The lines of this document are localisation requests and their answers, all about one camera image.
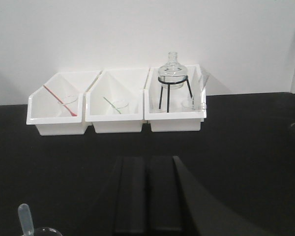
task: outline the glass container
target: glass container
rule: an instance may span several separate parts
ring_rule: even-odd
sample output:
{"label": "glass container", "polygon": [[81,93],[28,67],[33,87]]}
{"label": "glass container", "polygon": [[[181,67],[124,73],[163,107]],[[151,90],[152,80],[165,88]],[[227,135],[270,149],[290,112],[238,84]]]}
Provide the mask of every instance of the glass container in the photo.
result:
{"label": "glass container", "polygon": [[[177,53],[176,52],[169,52],[168,53],[168,62],[161,66],[158,69],[158,76],[161,81],[167,83],[176,83],[180,82],[188,74],[188,70],[184,65],[181,65],[177,61]],[[167,89],[167,84],[162,84],[162,86]],[[180,84],[173,84],[170,85],[170,89],[178,89],[183,86],[183,83]]]}

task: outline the black countertop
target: black countertop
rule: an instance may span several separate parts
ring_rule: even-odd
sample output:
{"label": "black countertop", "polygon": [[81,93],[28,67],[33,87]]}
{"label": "black countertop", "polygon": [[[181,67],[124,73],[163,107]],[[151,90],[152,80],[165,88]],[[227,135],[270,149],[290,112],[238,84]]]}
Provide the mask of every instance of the black countertop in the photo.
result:
{"label": "black countertop", "polygon": [[0,106],[0,236],[22,234],[17,207],[36,227],[72,234],[117,156],[177,155],[214,197],[277,235],[295,235],[295,94],[207,97],[199,132],[45,136],[27,106]]}

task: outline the white plastic tray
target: white plastic tray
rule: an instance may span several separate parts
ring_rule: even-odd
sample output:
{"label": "white plastic tray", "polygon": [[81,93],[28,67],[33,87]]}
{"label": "white plastic tray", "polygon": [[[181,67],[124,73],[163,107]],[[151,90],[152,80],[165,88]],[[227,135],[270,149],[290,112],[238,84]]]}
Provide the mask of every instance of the white plastic tray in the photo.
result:
{"label": "white plastic tray", "polygon": [[68,95],[77,100],[68,104],[76,114],[72,116],[44,87],[29,96],[26,124],[36,125],[41,135],[84,134],[90,123],[85,122],[85,92],[95,81],[100,71],[65,72],[55,74],[44,84],[60,100]]}
{"label": "white plastic tray", "polygon": [[201,104],[202,108],[192,110],[182,105],[188,98],[190,100],[187,82],[184,82],[182,88],[170,91],[169,113],[167,113],[167,89],[163,90],[161,109],[159,109],[161,84],[157,79],[158,68],[150,69],[145,89],[145,120],[151,124],[153,132],[200,130],[201,122],[207,117],[205,83],[199,65],[189,65],[187,69],[192,93],[196,103]]}
{"label": "white plastic tray", "polygon": [[[96,133],[141,132],[143,89],[148,68],[104,70],[86,94],[86,121]],[[127,109],[117,113],[111,103],[125,101]]]}

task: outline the red stirring rod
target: red stirring rod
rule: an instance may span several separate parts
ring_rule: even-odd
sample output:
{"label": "red stirring rod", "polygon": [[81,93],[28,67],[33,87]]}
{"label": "red stirring rod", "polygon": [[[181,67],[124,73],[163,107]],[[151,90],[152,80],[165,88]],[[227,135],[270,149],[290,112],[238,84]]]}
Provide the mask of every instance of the red stirring rod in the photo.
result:
{"label": "red stirring rod", "polygon": [[70,108],[68,108],[67,105],[65,105],[61,100],[60,98],[58,98],[49,88],[47,88],[45,85],[43,85],[44,88],[52,95],[55,97],[55,99],[57,99],[68,111],[69,113],[73,116],[73,117],[77,117],[78,115],[75,114],[73,111],[70,110]]}

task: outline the black metal stand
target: black metal stand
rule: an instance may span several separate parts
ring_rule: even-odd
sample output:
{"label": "black metal stand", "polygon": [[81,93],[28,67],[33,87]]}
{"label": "black metal stand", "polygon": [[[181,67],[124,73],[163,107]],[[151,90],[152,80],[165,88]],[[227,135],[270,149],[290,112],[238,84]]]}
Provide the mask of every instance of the black metal stand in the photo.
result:
{"label": "black metal stand", "polygon": [[[186,75],[182,80],[177,81],[177,82],[165,82],[165,81],[162,81],[160,77],[158,77],[158,81],[164,85],[167,85],[167,112],[169,112],[169,96],[170,96],[171,85],[178,85],[178,84],[181,84],[181,83],[187,81],[189,93],[190,93],[190,96],[192,97],[192,92],[191,92],[191,88],[190,88],[190,84],[189,84],[189,80],[188,80],[188,75]],[[161,86],[161,96],[159,98],[159,106],[158,106],[159,109],[161,109],[162,96],[163,96],[163,86]]]}

